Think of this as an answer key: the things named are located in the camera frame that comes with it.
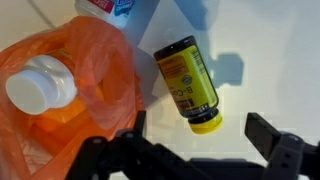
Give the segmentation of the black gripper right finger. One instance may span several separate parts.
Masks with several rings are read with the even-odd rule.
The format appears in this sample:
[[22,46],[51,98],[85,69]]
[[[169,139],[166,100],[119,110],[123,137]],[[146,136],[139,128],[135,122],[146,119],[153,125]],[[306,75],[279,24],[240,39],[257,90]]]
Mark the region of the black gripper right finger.
[[245,135],[267,161],[261,180],[320,180],[319,145],[306,143],[301,137],[280,132],[258,113],[247,114]]

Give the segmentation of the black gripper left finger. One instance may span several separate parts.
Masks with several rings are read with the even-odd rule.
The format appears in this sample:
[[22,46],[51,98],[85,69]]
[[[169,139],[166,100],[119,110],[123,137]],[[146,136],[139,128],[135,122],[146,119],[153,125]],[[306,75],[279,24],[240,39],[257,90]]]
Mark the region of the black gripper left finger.
[[65,180],[109,180],[123,172],[130,180],[212,180],[204,171],[161,144],[144,136],[146,112],[139,111],[134,126],[119,130],[112,140],[85,139]]

